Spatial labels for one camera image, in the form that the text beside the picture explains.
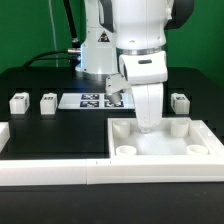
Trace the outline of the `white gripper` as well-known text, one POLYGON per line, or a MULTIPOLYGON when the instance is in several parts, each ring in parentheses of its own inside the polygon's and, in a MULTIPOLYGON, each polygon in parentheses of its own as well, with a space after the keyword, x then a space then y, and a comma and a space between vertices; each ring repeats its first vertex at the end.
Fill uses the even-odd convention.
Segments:
POLYGON ((133 95, 137 124, 143 133, 160 124, 163 109, 163 83, 168 79, 166 52, 119 57, 122 75, 133 95))

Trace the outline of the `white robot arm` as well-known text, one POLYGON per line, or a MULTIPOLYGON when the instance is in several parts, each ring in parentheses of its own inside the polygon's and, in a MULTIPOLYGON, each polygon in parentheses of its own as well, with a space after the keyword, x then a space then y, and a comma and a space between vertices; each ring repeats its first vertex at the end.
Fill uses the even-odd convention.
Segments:
POLYGON ((160 124, 163 83, 168 79, 164 46, 168 29, 190 18, 194 0, 84 0, 86 38, 76 71, 106 83, 116 104, 122 90, 133 96, 137 124, 149 132, 160 124))

